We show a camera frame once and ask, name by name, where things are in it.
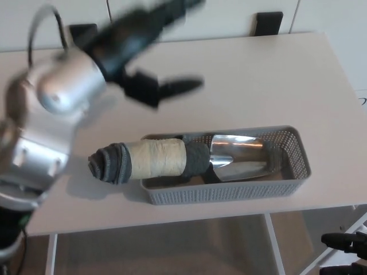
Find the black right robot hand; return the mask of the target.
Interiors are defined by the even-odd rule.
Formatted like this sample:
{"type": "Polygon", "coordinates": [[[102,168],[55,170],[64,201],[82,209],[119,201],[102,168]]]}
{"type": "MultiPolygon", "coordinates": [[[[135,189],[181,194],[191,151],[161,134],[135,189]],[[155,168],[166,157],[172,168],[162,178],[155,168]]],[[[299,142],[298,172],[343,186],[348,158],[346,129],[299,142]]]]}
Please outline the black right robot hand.
{"type": "MultiPolygon", "coordinates": [[[[340,250],[346,254],[356,254],[358,258],[366,260],[366,234],[362,232],[327,233],[322,235],[321,242],[327,247],[340,250]]],[[[350,265],[322,267],[320,275],[363,275],[366,274],[366,266],[352,263],[350,265]]]]}

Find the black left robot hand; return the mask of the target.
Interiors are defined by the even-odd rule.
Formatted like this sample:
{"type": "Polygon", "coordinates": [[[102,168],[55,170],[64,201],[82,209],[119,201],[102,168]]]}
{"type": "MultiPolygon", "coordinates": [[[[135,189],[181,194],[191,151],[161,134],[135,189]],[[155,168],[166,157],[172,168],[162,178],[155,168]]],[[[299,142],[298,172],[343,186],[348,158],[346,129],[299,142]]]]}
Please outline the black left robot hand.
{"type": "Polygon", "coordinates": [[[201,4],[203,1],[165,1],[150,9],[134,9],[98,32],[83,46],[83,51],[94,60],[106,82],[118,84],[127,97],[157,108],[162,100],[203,86],[203,79],[184,77],[161,84],[143,72],[129,75],[125,66],[152,45],[165,29],[201,4]]]}

